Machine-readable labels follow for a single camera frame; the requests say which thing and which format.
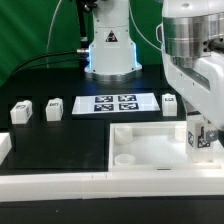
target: printed label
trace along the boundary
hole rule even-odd
[[[26,114],[27,114],[27,117],[30,116],[30,109],[29,109],[29,107],[26,108]]]
[[[94,106],[94,112],[100,112],[100,111],[113,111],[114,105],[113,104],[97,104]]]
[[[194,147],[194,135],[190,131],[188,131],[188,143]]]
[[[138,104],[137,103],[121,103],[119,104],[119,110],[138,110]]]
[[[59,105],[59,103],[50,103],[50,107],[57,107]]]
[[[165,98],[165,101],[174,101],[174,98]]]
[[[95,97],[95,103],[111,103],[113,102],[113,96],[97,96]]]
[[[198,148],[208,148],[211,146],[210,143],[206,142],[205,139],[203,138],[204,136],[204,127],[201,128],[201,136],[198,137]]]
[[[137,98],[135,95],[121,95],[118,96],[119,102],[130,102],[130,101],[137,101]]]
[[[26,107],[26,105],[18,105],[17,107],[16,107],[16,109],[24,109]]]

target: black cable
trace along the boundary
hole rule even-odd
[[[76,51],[65,51],[65,52],[59,52],[59,53],[49,53],[49,54],[39,55],[39,56],[30,58],[30,59],[26,60],[25,62],[23,62],[23,63],[19,64],[18,66],[16,66],[16,68],[12,71],[11,74],[14,74],[14,73],[18,72],[25,65],[27,65],[27,64],[29,64],[29,63],[31,63],[33,61],[42,59],[42,58],[57,57],[57,56],[72,55],[72,54],[77,54],[77,52]]]
[[[85,25],[85,19],[83,15],[81,0],[76,0],[76,7],[77,7],[78,21],[79,21],[79,32],[81,36],[81,41],[80,41],[81,48],[88,48],[89,41],[88,41],[88,37],[86,33],[86,25]]]
[[[224,53],[224,42],[223,39],[215,39],[210,41],[208,48],[210,51],[215,51],[218,53]]]
[[[76,59],[67,59],[67,60],[62,60],[62,61],[54,61],[54,62],[48,62],[48,63],[41,63],[41,64],[37,64],[37,65],[32,65],[32,66],[29,66],[29,67],[22,68],[22,69],[14,72],[14,73],[11,73],[11,75],[14,76],[18,72],[26,71],[26,70],[29,70],[29,69],[32,69],[32,68],[36,68],[36,67],[39,67],[39,66],[59,64],[59,63],[72,62],[72,61],[77,61],[77,60]]]

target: white card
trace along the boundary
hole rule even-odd
[[[77,96],[72,114],[159,111],[153,93]]]

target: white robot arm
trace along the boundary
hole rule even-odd
[[[224,1],[164,0],[162,15],[168,83],[224,130]]]
[[[136,45],[129,35],[129,0],[84,2],[84,8],[93,12],[94,22],[86,76],[99,81],[124,81],[138,76],[142,66],[137,63]]]

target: circular hole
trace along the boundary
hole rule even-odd
[[[186,9],[186,8],[188,8],[189,6],[190,6],[190,4],[185,3],[185,4],[182,5],[182,8]]]
[[[134,165],[136,163],[136,159],[131,154],[120,154],[115,157],[114,163],[117,166]]]

